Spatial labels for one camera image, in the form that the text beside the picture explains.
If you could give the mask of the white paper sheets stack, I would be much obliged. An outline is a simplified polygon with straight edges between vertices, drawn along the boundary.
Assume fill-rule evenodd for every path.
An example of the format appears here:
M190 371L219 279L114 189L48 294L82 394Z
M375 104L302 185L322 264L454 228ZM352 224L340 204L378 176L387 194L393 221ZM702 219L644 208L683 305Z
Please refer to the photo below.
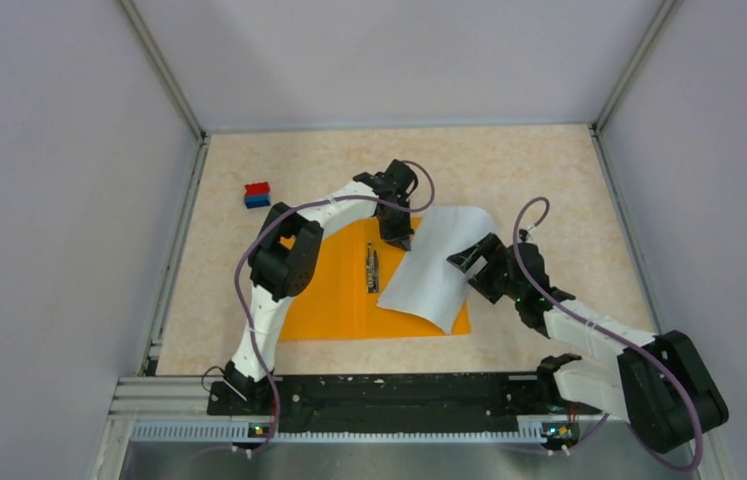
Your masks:
M419 228L386 288L379 308L410 314L444 335L455 332L467 299L467 276L448 258L496 233L493 217L475 206L433 206L420 217Z

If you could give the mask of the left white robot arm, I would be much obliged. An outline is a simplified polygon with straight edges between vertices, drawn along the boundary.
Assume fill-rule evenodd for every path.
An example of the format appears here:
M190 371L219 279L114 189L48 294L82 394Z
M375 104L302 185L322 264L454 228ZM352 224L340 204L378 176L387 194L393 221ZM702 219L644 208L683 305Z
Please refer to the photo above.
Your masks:
M360 173L337 191L298 206L278 202L235 268L250 269L252 285L235 291L246 315L240 344L223 369L222 385L246 413L257 413L277 391L273 378L275 350L295 297L314 277L324 239L363 219L374 218L386 244L408 252L415 208L410 197L426 170L394 159L382 172Z

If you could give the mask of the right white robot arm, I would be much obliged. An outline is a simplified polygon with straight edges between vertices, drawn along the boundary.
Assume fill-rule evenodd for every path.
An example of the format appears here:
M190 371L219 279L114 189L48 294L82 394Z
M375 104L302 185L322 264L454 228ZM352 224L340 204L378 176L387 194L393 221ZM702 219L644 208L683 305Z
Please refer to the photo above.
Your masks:
M486 300L512 299L528 328L579 349L537 367L535 397L543 409L594 407L624 420L659 454L728 421L727 404L686 334L657 335L597 313L551 285L537 245L504 246L490 233L447 261Z

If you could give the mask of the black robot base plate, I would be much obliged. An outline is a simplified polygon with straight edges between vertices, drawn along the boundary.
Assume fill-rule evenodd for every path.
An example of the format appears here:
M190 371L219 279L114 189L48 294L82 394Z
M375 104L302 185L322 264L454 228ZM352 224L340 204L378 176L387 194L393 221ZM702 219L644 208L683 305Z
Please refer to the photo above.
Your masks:
M281 433L514 433L528 416L567 416L536 375L516 372L284 375L244 398L212 384L210 416L278 416Z

